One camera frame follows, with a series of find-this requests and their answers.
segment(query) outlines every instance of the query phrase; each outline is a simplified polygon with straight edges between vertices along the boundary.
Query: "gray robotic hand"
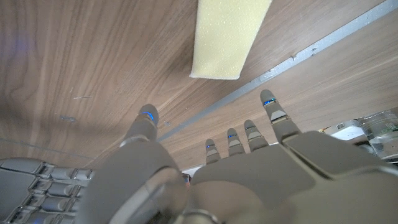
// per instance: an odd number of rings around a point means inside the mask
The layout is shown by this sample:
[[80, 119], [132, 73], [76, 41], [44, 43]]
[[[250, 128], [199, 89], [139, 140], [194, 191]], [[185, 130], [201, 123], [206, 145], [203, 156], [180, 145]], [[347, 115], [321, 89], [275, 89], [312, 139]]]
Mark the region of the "gray robotic hand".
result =
[[250, 120], [246, 154], [234, 129], [229, 157], [206, 141], [206, 166], [187, 191], [156, 140], [158, 115], [146, 105], [120, 150], [89, 183], [76, 223], [398, 223], [395, 167], [327, 135], [301, 133], [264, 90], [279, 144], [269, 146]]

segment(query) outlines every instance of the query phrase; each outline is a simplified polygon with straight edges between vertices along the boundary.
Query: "blue led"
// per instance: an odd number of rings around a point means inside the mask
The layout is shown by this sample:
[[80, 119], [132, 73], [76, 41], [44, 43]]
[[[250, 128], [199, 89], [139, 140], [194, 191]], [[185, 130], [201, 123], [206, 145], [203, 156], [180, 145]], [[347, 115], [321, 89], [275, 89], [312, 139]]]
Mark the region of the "blue led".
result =
[[38, 219], [35, 220], [34, 224], [40, 224], [40, 223], [43, 223], [43, 222], [44, 222], [43, 218], [38, 218]]
[[270, 100], [265, 101], [265, 102], [264, 102], [264, 105], [267, 105], [267, 104], [269, 104], [269, 103], [272, 102], [272, 101], [275, 101], [275, 98], [272, 98], [272, 99], [270, 99]]
[[141, 114], [148, 114], [149, 116], [150, 116], [150, 119], [151, 120], [154, 120], [154, 117], [153, 117], [153, 115], [150, 113], [150, 112], [142, 112]]

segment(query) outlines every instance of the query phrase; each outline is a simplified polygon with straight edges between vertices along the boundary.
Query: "wooden panel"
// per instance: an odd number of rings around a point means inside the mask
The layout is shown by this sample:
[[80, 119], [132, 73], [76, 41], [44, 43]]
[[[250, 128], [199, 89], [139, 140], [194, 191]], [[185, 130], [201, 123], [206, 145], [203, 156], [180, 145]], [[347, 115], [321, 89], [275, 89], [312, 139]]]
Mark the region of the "wooden panel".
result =
[[234, 127], [244, 146], [243, 123], [254, 121], [276, 142], [260, 92], [270, 89], [302, 131], [325, 128], [398, 106], [398, 11], [394, 11], [252, 92], [162, 141], [181, 168], [205, 162], [205, 140], [228, 155], [226, 130]]
[[67, 167], [83, 167], [92, 161], [88, 158], [40, 149], [24, 143], [0, 140], [0, 159], [11, 157], [41, 159], [45, 162]]
[[241, 78], [216, 81], [188, 77], [197, 1], [0, 1], [0, 138], [105, 157], [143, 104], [162, 135], [380, 2], [274, 1]]
[[199, 79], [161, 108], [165, 133], [383, 1], [273, 1], [239, 80]]

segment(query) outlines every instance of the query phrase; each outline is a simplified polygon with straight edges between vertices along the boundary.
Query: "yellow sponge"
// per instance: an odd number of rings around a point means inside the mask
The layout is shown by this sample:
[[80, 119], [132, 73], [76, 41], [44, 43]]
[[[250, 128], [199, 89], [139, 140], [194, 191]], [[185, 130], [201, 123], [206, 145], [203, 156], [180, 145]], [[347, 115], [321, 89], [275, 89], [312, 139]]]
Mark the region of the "yellow sponge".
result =
[[190, 77], [238, 79], [271, 0], [199, 0]]

